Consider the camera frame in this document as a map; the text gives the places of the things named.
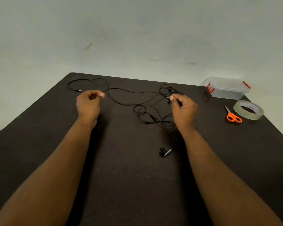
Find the wrist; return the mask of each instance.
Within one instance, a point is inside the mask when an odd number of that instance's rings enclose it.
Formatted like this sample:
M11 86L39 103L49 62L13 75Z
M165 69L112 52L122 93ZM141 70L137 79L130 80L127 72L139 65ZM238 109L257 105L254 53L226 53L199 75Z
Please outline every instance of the wrist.
M196 133L197 130L195 127L187 127L184 129L180 129L179 132L181 133L182 137L185 139Z
M91 129L93 129L96 124L96 120L87 118L87 117L81 117L81 116L77 118L77 122L79 122L80 124L86 125L88 127L91 127Z

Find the forearm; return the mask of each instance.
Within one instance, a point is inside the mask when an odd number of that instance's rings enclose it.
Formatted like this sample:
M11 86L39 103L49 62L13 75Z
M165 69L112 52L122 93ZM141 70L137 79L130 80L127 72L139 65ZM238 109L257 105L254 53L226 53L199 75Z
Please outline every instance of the forearm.
M78 189L91 126L77 120L52 155L0 211L0 225L65 225Z
M183 133L189 161L214 225L283 225L195 129Z

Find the hand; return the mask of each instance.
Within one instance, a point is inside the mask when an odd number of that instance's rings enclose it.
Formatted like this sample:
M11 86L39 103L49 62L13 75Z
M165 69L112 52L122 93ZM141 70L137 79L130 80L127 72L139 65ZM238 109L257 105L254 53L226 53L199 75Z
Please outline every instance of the hand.
M198 105L185 95L173 94L170 96L174 122L183 135L185 132L195 129L195 119Z
M105 94L99 90L87 90L77 97L79 120L90 124L92 128L97 123L100 104Z

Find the clear tape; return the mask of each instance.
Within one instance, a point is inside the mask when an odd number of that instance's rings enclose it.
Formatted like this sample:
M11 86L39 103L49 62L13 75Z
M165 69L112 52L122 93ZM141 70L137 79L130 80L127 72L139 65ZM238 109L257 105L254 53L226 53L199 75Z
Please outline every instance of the clear tape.
M248 112L245 109L243 109L241 106L247 107L247 108L253 110L255 113ZM261 116L264 115L264 111L260 106L254 104L252 102L245 101L245 100L237 101L236 104L234 105L234 110L240 116L245 117L245 118L250 119L250 120L258 120L258 119L261 118Z

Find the dark table surface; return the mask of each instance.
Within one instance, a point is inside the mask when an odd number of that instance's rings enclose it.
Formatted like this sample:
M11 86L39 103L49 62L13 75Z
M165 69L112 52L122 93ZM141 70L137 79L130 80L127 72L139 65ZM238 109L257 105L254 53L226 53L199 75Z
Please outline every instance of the dark table surface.
M109 87L156 91L163 83L70 73L0 132L0 208L17 187L55 150L76 120L78 93L67 89L74 79L102 77ZM206 87L171 84L199 105L196 126L216 154L283 220L283 135L263 116L226 122L224 105ZM106 85L78 81L73 88L104 91ZM153 94L111 90L122 103L141 103ZM151 101L164 116L170 105L161 96ZM108 97L84 165L68 225L202 225L210 222L176 130L137 121L132 106ZM172 148L166 158L159 149Z

